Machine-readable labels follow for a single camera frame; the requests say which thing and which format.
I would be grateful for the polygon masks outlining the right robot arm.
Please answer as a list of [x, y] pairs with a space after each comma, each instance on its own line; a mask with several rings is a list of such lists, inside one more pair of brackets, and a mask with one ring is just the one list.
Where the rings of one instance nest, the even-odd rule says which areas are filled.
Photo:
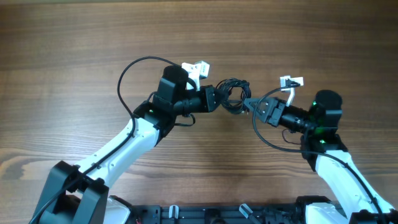
[[331, 188], [343, 214], [330, 202], [312, 199], [303, 203], [305, 223], [397, 223], [397, 210], [384, 200], [355, 166], [338, 130], [343, 100], [331, 90], [320, 90], [305, 111], [289, 101], [272, 97], [244, 101], [254, 122], [283, 126], [301, 133], [297, 153]]

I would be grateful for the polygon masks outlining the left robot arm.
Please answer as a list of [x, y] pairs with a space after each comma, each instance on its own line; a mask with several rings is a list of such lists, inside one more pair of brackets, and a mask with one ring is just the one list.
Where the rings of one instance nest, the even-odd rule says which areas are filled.
[[201, 86], [210, 66], [204, 62], [164, 68], [157, 91], [131, 114], [126, 127], [100, 150], [50, 170], [32, 223], [131, 223], [132, 207], [109, 190], [141, 155], [177, 126], [176, 118], [214, 111], [225, 94]]

